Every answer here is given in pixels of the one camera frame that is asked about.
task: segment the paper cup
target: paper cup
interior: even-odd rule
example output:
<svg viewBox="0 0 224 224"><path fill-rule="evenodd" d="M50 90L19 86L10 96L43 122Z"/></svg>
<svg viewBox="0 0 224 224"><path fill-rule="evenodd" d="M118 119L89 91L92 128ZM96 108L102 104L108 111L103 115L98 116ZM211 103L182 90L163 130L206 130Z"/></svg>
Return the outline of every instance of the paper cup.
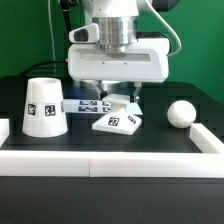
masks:
<svg viewBox="0 0 224 224"><path fill-rule="evenodd" d="M23 119L23 133L33 137L54 137L66 133L61 81L29 79Z"/></svg>

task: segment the white block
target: white block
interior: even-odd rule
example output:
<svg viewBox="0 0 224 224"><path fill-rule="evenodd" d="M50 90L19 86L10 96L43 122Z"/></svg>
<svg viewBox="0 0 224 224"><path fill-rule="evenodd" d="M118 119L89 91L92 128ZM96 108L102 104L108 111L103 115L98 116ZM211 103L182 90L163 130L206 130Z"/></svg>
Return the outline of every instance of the white block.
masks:
<svg viewBox="0 0 224 224"><path fill-rule="evenodd" d="M91 152L90 177L124 177L124 152Z"/></svg>
<svg viewBox="0 0 224 224"><path fill-rule="evenodd" d="M200 123L191 125L190 139L203 153L224 153L224 144Z"/></svg>
<svg viewBox="0 0 224 224"><path fill-rule="evenodd" d="M89 177L89 152L0 151L1 176Z"/></svg>
<svg viewBox="0 0 224 224"><path fill-rule="evenodd" d="M125 153L125 177L224 177L224 157L201 153Z"/></svg>
<svg viewBox="0 0 224 224"><path fill-rule="evenodd" d="M9 119L0 119L0 148L9 136Z"/></svg>

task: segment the white ball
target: white ball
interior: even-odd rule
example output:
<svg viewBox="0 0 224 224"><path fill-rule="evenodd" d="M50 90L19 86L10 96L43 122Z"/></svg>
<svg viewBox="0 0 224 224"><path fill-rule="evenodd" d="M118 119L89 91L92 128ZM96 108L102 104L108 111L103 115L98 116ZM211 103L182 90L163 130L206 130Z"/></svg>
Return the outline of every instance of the white ball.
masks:
<svg viewBox="0 0 224 224"><path fill-rule="evenodd" d="M167 117L174 127L187 128L195 121L196 110L188 101L179 100L169 107Z"/></svg>

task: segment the black tabletop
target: black tabletop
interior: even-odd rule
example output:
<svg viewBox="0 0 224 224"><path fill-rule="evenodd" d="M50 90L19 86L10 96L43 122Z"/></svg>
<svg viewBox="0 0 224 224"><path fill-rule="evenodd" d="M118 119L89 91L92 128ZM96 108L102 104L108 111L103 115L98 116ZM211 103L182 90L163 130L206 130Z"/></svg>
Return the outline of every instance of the black tabletop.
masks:
<svg viewBox="0 0 224 224"><path fill-rule="evenodd" d="M224 108L190 84L145 84L142 125L133 136L93 131L99 114L67 114L69 131L48 139L22 133L27 80L0 80L0 118L10 119L1 150L128 151L200 153L189 129L173 128L167 110L185 99L220 140ZM65 99L95 99L93 90L62 80ZM118 90L129 93L133 88ZM224 180L189 178L0 177L0 223L223 224Z"/></svg>
<svg viewBox="0 0 224 224"><path fill-rule="evenodd" d="M0 117L10 119L10 136L2 149L62 151L125 151L200 153L189 139L189 128L177 129L169 124L167 111L177 100L191 102L195 122L204 124L218 138L224 136L224 107L190 84L145 84L140 92L142 125L133 136L92 130L102 114L67 113L69 131L59 137L34 138L22 133L27 80L7 77L0 80ZM95 90L75 88L71 79L62 80L65 99L96 99ZM117 90L129 94L133 88Z"/></svg>

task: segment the green wall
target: green wall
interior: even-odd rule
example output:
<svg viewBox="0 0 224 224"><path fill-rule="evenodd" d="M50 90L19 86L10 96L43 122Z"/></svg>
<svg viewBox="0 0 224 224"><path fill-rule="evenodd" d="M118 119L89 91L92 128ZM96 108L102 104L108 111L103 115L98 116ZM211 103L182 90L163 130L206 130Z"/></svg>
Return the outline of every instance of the green wall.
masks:
<svg viewBox="0 0 224 224"><path fill-rule="evenodd" d="M168 80L192 83L224 105L224 1L181 0L161 15L181 38L181 53L170 58ZM63 17L52 0L56 56L67 55ZM47 0L0 1L0 77L17 75L52 59ZM81 7L71 9L73 26L83 24ZM139 18L141 31L167 32L150 13Z"/></svg>

